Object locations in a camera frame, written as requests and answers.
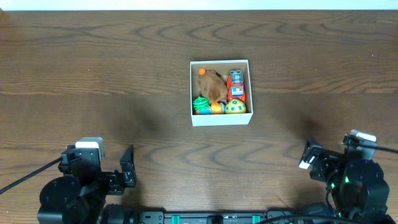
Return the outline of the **red toy fire truck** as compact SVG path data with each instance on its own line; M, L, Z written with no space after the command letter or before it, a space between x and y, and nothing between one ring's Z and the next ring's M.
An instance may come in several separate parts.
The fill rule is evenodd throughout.
M241 70L231 70L229 72L226 86L228 89L227 99L231 101L237 99L246 102L246 92L244 89L244 77Z

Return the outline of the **yellow ball with blue letters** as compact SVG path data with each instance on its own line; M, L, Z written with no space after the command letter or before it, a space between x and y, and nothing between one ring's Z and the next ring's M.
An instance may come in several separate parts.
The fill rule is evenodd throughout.
M226 104L226 114L243 114L246 113L246 105L239 99L232 99Z

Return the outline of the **green round spinning top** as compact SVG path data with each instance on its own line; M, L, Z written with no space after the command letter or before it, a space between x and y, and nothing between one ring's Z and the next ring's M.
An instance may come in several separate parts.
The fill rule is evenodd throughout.
M193 109L195 111L204 110L210 107L208 98L199 96L193 101Z

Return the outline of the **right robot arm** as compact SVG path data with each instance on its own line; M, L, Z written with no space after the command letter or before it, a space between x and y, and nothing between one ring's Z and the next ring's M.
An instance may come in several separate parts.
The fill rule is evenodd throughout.
M377 137L351 130L345 134L343 153L323 148L313 138L305 143L299 167L311 168L310 178L326 183L326 195L333 205L323 205L324 213L366 223L394 223L387 214L390 188L381 166L373 161Z

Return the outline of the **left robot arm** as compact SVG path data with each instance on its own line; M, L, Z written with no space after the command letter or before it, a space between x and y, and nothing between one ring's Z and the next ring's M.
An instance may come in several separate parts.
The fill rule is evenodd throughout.
M45 185L40 193L39 223L138 223L134 209L106 204L109 195L123 195L137 184L134 146L119 163L121 171L101 169L104 139L84 137L61 153L58 169L63 174Z

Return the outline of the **orange and blue toy fish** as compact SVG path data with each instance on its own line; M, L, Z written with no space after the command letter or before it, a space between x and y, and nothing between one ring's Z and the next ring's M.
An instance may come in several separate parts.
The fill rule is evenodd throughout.
M210 107L196 110L195 115L225 114L226 106L222 102L215 102Z

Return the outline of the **brown plush toy with orange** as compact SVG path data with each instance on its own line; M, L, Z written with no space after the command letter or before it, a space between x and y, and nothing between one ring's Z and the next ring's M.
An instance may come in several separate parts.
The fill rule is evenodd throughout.
M197 80L202 97L208 98L209 104L215 102L227 102L228 89L224 81L218 76L215 70L199 69Z

